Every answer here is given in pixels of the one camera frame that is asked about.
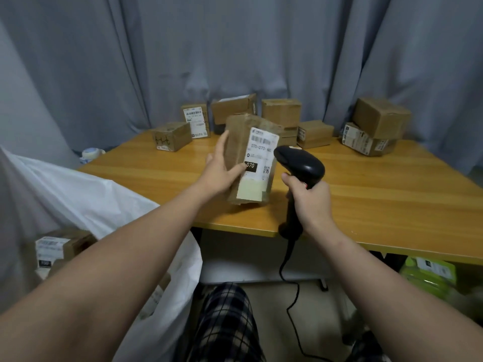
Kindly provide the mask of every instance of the black label with 070 text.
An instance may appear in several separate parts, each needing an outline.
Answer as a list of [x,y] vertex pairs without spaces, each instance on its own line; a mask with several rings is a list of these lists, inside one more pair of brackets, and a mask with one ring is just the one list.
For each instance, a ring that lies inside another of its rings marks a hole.
[[251,171],[252,173],[257,172],[257,166],[258,166],[257,163],[251,163],[249,161],[245,161],[245,164],[246,164],[246,171]]

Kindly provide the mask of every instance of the gray curtain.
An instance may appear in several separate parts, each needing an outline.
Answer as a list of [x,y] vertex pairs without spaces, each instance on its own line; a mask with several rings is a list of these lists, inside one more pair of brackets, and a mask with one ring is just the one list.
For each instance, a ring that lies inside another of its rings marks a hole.
[[387,97],[456,169],[483,158],[483,0],[0,0],[0,18],[75,150],[256,92],[337,129]]

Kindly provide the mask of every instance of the barcode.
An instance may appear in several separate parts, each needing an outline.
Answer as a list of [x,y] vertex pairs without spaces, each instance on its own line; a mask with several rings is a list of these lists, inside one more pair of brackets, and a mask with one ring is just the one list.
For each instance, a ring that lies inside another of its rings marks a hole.
[[57,241],[51,241],[51,240],[41,240],[39,243],[42,244],[42,245],[57,245],[58,244]]
[[270,144],[270,141],[268,139],[264,139],[262,137],[257,137],[255,135],[252,136],[252,141],[260,142],[260,143],[263,143],[264,145],[269,145]]

